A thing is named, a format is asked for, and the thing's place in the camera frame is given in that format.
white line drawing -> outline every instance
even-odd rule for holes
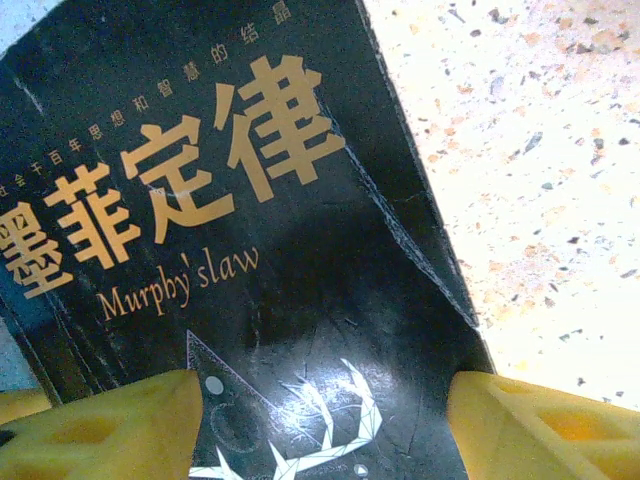
[[[367,477],[369,475],[369,469],[367,468],[367,466],[366,465],[362,465],[360,463],[353,467],[353,471],[360,478],[365,478],[365,477]]]
[[[253,397],[253,399],[264,405],[271,415],[272,419],[279,419],[288,424],[292,430],[295,430],[301,437],[308,439],[311,443],[317,444],[320,447],[322,444],[313,438],[309,433],[304,431],[297,422],[300,419],[299,414],[293,412],[287,412],[281,408],[276,407],[265,396],[263,396],[253,385],[247,382],[242,375],[236,372],[231,366],[226,363],[220,356],[218,356],[207,344],[200,340],[191,330],[187,329],[187,369],[198,370],[198,356],[204,355],[208,357],[208,360],[213,362],[217,368],[221,369],[226,375],[229,375],[233,381],[242,385],[246,389],[246,394]]]
[[[322,400],[320,395],[318,394],[317,397],[314,396],[316,402],[318,402],[318,400],[321,402],[319,406],[323,411],[325,423],[327,423],[327,431],[325,432],[322,449],[318,452],[314,452],[303,457],[285,460],[280,452],[278,452],[276,447],[271,442],[269,442],[271,451],[273,452],[273,456],[275,457],[277,463],[276,472],[273,475],[273,480],[293,480],[295,479],[298,472],[302,472],[304,470],[308,470],[309,468],[322,465],[323,463],[331,462],[340,457],[344,457],[354,450],[368,445],[378,434],[378,430],[380,430],[380,426],[382,425],[382,415],[380,414],[380,410],[378,409],[378,406],[373,399],[373,395],[371,393],[371,390],[369,389],[367,381],[364,379],[362,374],[358,370],[356,370],[353,365],[351,365],[348,360],[345,360],[344,358],[341,358],[340,360],[342,360],[342,363],[344,363],[350,370],[351,378],[356,387],[354,392],[362,399],[362,406],[360,407],[360,427],[358,428],[358,436],[346,445],[334,447],[332,445],[333,419],[331,418],[331,414],[326,408],[326,405],[324,404],[324,401]]]
[[[324,419],[324,422],[327,426],[322,442],[322,447],[319,451],[304,455],[302,457],[285,459],[275,447],[275,445],[269,442],[271,452],[273,453],[276,461],[276,471],[273,474],[273,480],[294,480],[299,472],[317,467],[318,465],[332,462],[338,458],[348,455],[349,453],[361,447],[364,447],[365,445],[368,445],[375,439],[376,435],[378,434],[380,426],[382,425],[382,415],[380,414],[380,410],[373,398],[373,394],[371,393],[371,389],[369,388],[367,381],[365,380],[364,376],[348,360],[342,358],[341,361],[349,369],[349,372],[351,374],[351,379],[355,387],[353,389],[353,392],[362,400],[362,404],[360,406],[360,425],[358,428],[358,436],[346,445],[333,446],[334,422],[333,417],[331,416],[331,412],[327,408],[327,405],[322,399],[322,396],[320,395],[318,390],[313,385],[305,381],[304,388],[311,393],[311,396],[315,403],[318,405],[322,414],[322,418]],[[231,367],[229,367],[224,362],[222,363],[224,364],[224,366],[226,366],[226,368],[230,370],[230,372],[235,374]],[[242,382],[249,388],[251,388],[251,390],[259,395],[262,399],[264,399],[264,401],[271,404],[248,383],[246,383],[244,380],[242,380]],[[293,389],[301,388],[291,385],[285,385],[285,387],[292,391],[292,393],[294,394],[295,391]],[[243,480],[243,478],[240,477],[240,475],[238,475],[236,472],[234,472],[233,469],[229,466],[227,460],[218,447],[216,447],[216,452],[218,455],[220,466],[191,468],[189,477],[221,480]]]

white speckled floor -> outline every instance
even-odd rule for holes
[[[640,4],[365,4],[499,373],[640,410]]]

yellow plastic object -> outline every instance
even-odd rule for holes
[[[2,425],[0,479],[184,480],[201,418],[196,373],[158,375]]]
[[[49,408],[49,399],[39,389],[0,393],[0,425]]]
[[[470,480],[638,480],[640,413],[477,372],[447,416]]]

